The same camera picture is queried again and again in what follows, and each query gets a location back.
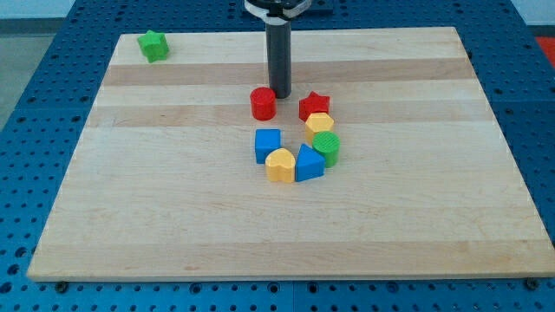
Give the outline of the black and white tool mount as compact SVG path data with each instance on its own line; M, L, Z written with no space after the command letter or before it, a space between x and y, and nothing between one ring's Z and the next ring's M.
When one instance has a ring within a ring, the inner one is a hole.
M311 0L244 0L245 9L268 25L284 25L311 5Z

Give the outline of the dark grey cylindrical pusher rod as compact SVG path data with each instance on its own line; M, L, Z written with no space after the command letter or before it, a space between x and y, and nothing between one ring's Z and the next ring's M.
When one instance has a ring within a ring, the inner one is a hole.
M291 94L291 23L265 27L269 86L278 99Z

